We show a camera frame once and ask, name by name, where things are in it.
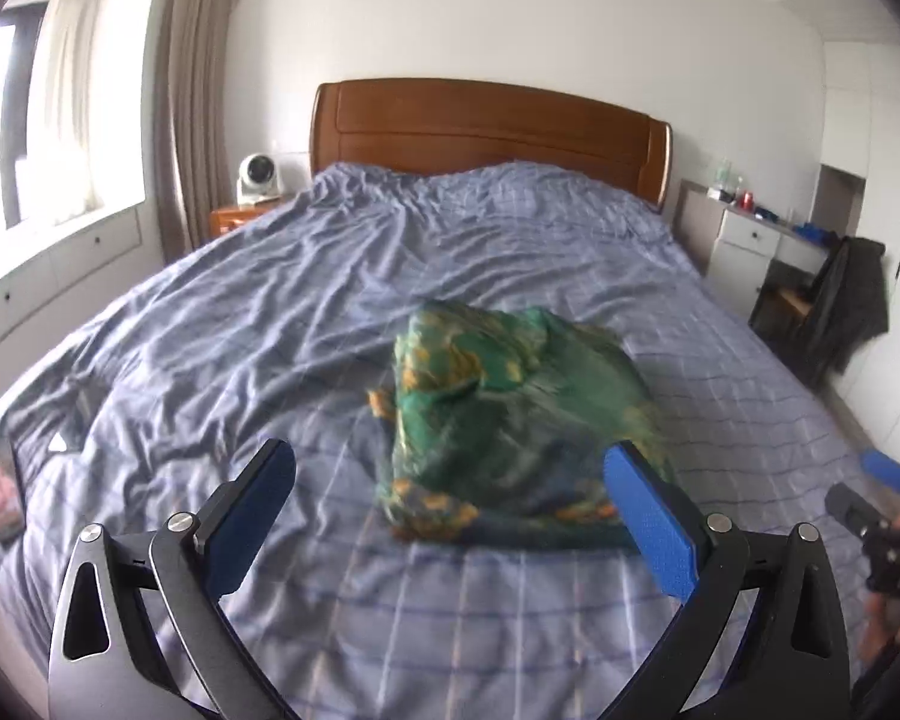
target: metal screw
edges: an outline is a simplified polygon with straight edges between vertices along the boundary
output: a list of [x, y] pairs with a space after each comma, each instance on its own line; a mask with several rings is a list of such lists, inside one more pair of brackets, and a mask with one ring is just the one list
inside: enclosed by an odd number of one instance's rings
[[733, 527], [733, 523], [726, 514], [714, 512], [706, 519], [706, 527], [710, 528], [714, 533], [727, 533]]
[[189, 512], [177, 512], [167, 520], [167, 528], [174, 533], [182, 533], [194, 524], [194, 516]]
[[92, 522], [87, 525], [82, 531], [80, 531], [80, 540], [86, 541], [88, 544], [91, 541], [96, 541], [100, 538], [100, 534], [103, 532], [103, 528], [98, 525], [96, 522]]
[[797, 528], [797, 533], [799, 533], [800, 538], [804, 541], [816, 541], [820, 538], [820, 531], [809, 522], [802, 522], [799, 528]]

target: green garment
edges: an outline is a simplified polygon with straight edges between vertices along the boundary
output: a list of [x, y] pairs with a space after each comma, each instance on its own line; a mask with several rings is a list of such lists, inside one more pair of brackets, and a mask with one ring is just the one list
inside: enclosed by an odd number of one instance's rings
[[673, 480], [655, 406], [618, 338], [543, 309], [430, 302], [394, 345], [377, 497], [401, 538], [495, 547], [631, 545], [602, 481], [630, 440]]

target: sheer curtain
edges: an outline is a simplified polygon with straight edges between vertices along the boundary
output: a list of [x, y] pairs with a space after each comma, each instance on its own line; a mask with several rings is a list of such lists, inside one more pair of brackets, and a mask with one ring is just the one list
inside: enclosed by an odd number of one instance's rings
[[89, 164], [93, 34], [101, 0], [50, 0], [34, 55], [21, 217], [60, 223], [95, 207]]
[[154, 178], [164, 258], [210, 238], [231, 201], [223, 148], [223, 62], [231, 0], [170, 0], [157, 49]]

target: blue rubber pad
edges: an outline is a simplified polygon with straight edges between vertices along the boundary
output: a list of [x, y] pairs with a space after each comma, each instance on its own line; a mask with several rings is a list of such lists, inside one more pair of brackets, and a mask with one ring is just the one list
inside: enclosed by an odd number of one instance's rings
[[208, 597], [216, 601], [240, 586], [295, 479], [293, 450], [279, 442], [207, 544], [203, 587]]
[[900, 463], [876, 449], [866, 450], [862, 460], [866, 473], [900, 493]]
[[604, 484], [660, 589], [685, 604], [700, 579], [690, 536], [620, 445], [604, 456]]

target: bed sheet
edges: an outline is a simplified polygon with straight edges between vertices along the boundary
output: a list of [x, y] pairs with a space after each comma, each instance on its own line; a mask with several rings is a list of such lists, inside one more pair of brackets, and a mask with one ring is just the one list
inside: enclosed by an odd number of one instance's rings
[[[39, 664], [86, 523], [156, 528], [280, 437], [298, 484], [221, 606], [302, 717], [596, 717], [677, 608], [639, 557], [404, 544], [375, 508], [365, 392], [427, 298], [538, 305], [615, 330], [705, 512], [754, 530], [821, 529], [852, 645], [866, 565], [823, 495], [858, 484], [859, 461], [714, 303], [660, 218], [555, 167], [421, 178], [336, 165], [116, 301], [2, 399], [28, 525], [0, 545], [0, 604]], [[694, 701], [719, 683], [751, 602], [738, 603]], [[165, 613], [156, 627], [199, 696]]]

